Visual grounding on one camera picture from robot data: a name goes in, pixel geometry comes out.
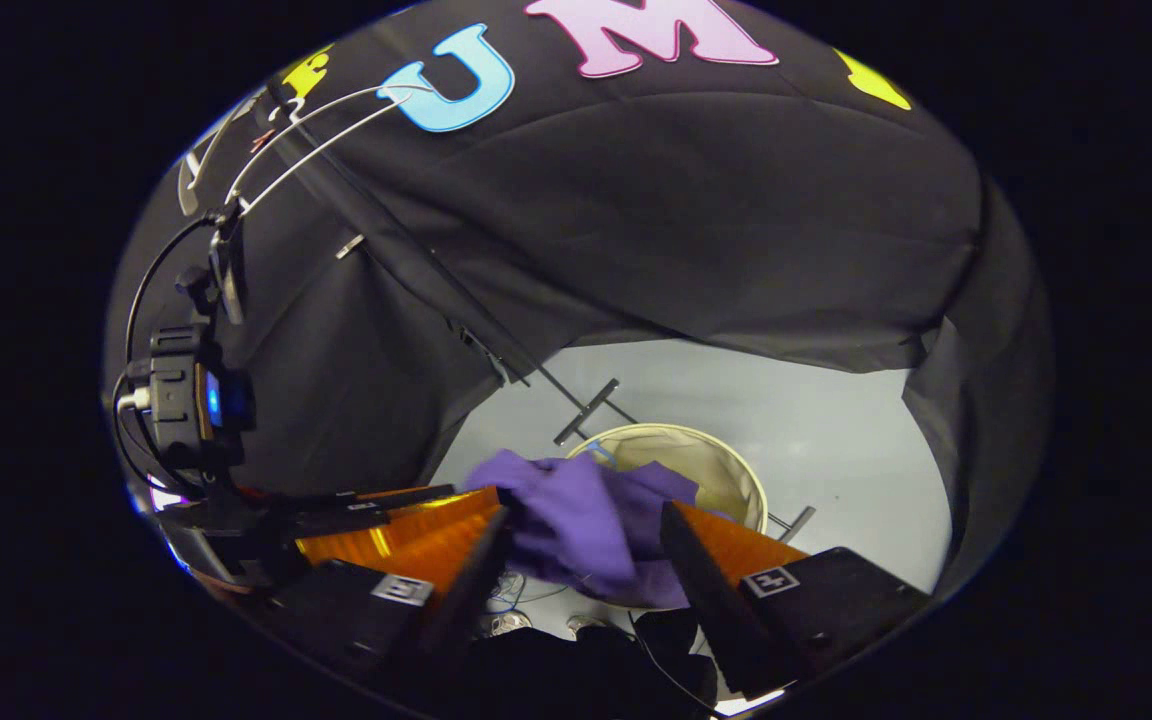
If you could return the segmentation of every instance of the white wire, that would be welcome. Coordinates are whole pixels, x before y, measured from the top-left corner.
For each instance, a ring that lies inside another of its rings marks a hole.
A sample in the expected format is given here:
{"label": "white wire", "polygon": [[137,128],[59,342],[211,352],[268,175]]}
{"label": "white wire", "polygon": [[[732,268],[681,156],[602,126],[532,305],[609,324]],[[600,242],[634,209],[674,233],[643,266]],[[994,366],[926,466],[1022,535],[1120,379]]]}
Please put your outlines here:
{"label": "white wire", "polygon": [[291,129],[294,129],[296,127],[300,127],[300,124],[303,123],[303,122],[305,122],[305,120],[309,120],[310,118],[313,118],[314,115],[321,113],[321,111],[334,108],[335,105],[339,105],[340,103],[343,103],[346,100],[353,99],[353,97],[357,97],[357,96],[361,96],[361,94],[369,94],[369,92],[379,92],[381,90],[389,90],[389,88],[403,88],[404,90],[424,90],[425,92],[434,92],[433,88],[425,88],[424,85],[378,85],[376,88],[364,88],[364,90],[358,90],[356,92],[351,92],[350,94],[342,94],[342,96],[338,97],[338,99],[335,99],[333,101],[329,101],[328,104],[323,105],[319,109],[314,109],[314,111],[312,111],[312,113],[308,113],[304,118],[297,118],[296,120],[293,120],[291,124],[289,124],[286,128],[283,128],[282,131],[279,131],[278,135],[275,135],[274,137],[271,137],[270,142],[266,142],[265,145],[262,146],[260,150],[256,151],[256,154],[252,156],[252,159],[248,160],[247,165],[243,165],[243,169],[238,170],[238,175],[236,177],[234,177],[234,182],[229,185],[229,192],[225,194],[225,202],[233,200],[234,196],[237,195],[238,183],[242,182],[242,179],[243,179],[244,174],[247,174],[247,169],[251,168],[252,165],[256,164],[256,160],[260,160],[262,156],[265,154],[265,151],[270,150],[270,147],[273,147],[274,143],[279,142],[280,138],[282,138],[288,132],[290,132]]}
{"label": "white wire", "polygon": [[673,687],[676,687],[677,689],[680,689],[680,691],[687,694],[687,697],[690,697],[691,700],[695,700],[696,705],[699,705],[700,707],[707,708],[710,717],[721,717],[721,719],[723,719],[723,720],[726,720],[727,717],[730,717],[730,715],[725,714],[722,711],[719,711],[718,707],[708,705],[707,702],[700,700],[700,698],[694,696],[694,694],[691,694],[691,691],[689,691],[689,689],[682,687],[682,683],[680,683],[677,680],[673,679],[673,675],[670,675],[669,673],[667,673],[667,670],[662,666],[660,666],[660,664],[657,661],[655,657],[652,655],[652,649],[649,646],[649,644],[643,638],[637,637],[637,632],[639,632],[639,628],[637,628],[637,626],[634,623],[634,614],[630,611],[626,611],[626,615],[627,615],[628,619],[630,619],[630,627],[634,628],[635,638],[639,643],[639,646],[647,653],[647,659],[650,661],[652,661],[652,665],[657,666],[657,669],[660,670],[660,674],[662,674],[665,679],[669,680],[669,682],[673,683]]}
{"label": "white wire", "polygon": [[314,156],[319,154],[319,152],[323,152],[324,150],[326,150],[329,146],[332,146],[333,142],[340,141],[340,138],[349,135],[349,132],[356,131],[356,129],[365,126],[366,123],[370,123],[371,120],[374,120],[374,119],[379,118],[380,115],[382,115],[385,113],[388,113],[388,111],[396,108],[399,105],[402,105],[403,103],[406,103],[408,100],[411,100],[411,94],[408,94],[407,97],[403,97],[402,100],[397,100],[397,101],[393,103],[392,105],[388,106],[388,108],[377,109],[376,113],[372,113],[372,114],[367,115],[366,118],[364,118],[362,120],[358,120],[357,123],[347,127],[346,129],[343,129],[343,131],[338,132],[338,135],[335,135],[334,137],[329,138],[329,141],[324,142],[323,145],[314,147],[314,150],[311,150],[310,152],[306,152],[305,158],[301,158],[300,160],[297,160],[291,166],[291,168],[288,168],[287,172],[285,172],[283,174],[280,174],[280,176],[278,176],[278,179],[275,179],[274,182],[271,182],[270,187],[266,187],[265,190],[264,190],[264,192],[260,192],[260,195],[257,195],[256,196],[256,200],[251,200],[250,204],[247,205],[247,209],[244,209],[242,211],[242,215],[241,217],[247,217],[248,213],[251,213],[251,211],[253,209],[256,209],[257,205],[260,205],[260,200],[264,200],[265,196],[270,195],[270,191],[273,191],[275,187],[279,187],[279,184],[282,183],[285,181],[285,179],[290,177],[291,174],[294,172],[296,172],[296,169],[300,169],[301,165],[310,161],[312,158],[314,158]]}

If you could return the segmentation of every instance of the blue letter u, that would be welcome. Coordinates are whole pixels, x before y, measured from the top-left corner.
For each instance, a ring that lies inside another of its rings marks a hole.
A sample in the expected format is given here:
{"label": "blue letter u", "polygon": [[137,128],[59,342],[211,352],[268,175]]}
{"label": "blue letter u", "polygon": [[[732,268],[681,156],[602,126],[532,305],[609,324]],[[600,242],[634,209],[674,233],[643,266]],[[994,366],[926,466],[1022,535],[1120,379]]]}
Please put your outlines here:
{"label": "blue letter u", "polygon": [[406,97],[406,103],[397,107],[414,123],[429,129],[430,132],[453,131],[453,129],[460,129],[487,118],[513,91],[513,69],[497,53],[495,47],[483,40],[483,33],[486,32],[486,29],[488,26],[483,23],[472,24],[434,46],[435,55],[456,55],[456,59],[465,63],[470,73],[479,78],[479,88],[468,97],[463,97],[461,100],[448,100],[447,97],[440,94],[424,76],[420,76],[425,63],[407,65],[397,73],[392,74],[382,84],[420,85],[430,88],[433,92],[393,88],[393,90],[381,90],[376,94],[394,101]]}

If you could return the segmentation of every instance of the purple cloth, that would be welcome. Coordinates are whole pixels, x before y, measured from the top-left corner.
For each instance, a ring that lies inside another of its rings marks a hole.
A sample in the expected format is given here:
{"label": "purple cloth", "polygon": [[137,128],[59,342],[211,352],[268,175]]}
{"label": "purple cloth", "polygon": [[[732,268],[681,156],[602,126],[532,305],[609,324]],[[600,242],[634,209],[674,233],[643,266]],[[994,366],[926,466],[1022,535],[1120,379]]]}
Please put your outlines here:
{"label": "purple cloth", "polygon": [[522,506],[513,569],[617,605],[687,606],[660,547],[660,509],[695,505],[698,487],[659,462],[621,473],[589,454],[531,461],[501,450],[467,486],[506,488]]}

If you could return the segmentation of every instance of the laundry basket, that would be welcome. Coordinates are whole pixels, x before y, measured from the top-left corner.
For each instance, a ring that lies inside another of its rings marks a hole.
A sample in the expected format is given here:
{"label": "laundry basket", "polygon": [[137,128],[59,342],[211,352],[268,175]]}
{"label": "laundry basket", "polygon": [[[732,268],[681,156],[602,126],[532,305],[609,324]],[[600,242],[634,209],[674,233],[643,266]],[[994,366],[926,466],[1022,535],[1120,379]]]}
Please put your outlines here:
{"label": "laundry basket", "polygon": [[657,461],[700,486],[696,506],[702,510],[721,511],[760,533],[767,529],[767,495],[758,475],[721,439],[699,430],[658,423],[626,425],[589,438],[567,457],[582,452],[622,471]]}

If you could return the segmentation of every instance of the white floor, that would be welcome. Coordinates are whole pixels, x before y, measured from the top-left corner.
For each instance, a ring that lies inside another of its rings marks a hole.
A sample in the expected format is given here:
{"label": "white floor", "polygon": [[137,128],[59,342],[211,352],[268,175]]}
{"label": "white floor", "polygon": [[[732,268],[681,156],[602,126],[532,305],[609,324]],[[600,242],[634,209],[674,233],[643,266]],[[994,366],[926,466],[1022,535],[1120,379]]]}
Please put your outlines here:
{"label": "white floor", "polygon": [[[851,374],[684,341],[577,347],[545,367],[581,400],[612,378],[612,393],[643,423],[704,430],[740,452],[758,473],[772,514],[793,521],[817,511],[791,539],[819,552],[846,546],[923,591],[940,575],[950,510],[927,442],[901,402],[908,372]],[[579,445],[553,445],[576,407],[540,378],[503,387],[468,416],[433,483],[462,486],[470,470],[495,450],[525,457],[561,457]],[[626,424],[602,407],[582,425],[594,434]],[[767,535],[782,529],[768,523]],[[518,611],[535,628],[570,638],[570,615],[593,615],[626,630],[626,612],[562,585],[528,579]],[[507,605],[492,602],[493,611]],[[719,697],[727,696],[719,684]]]}

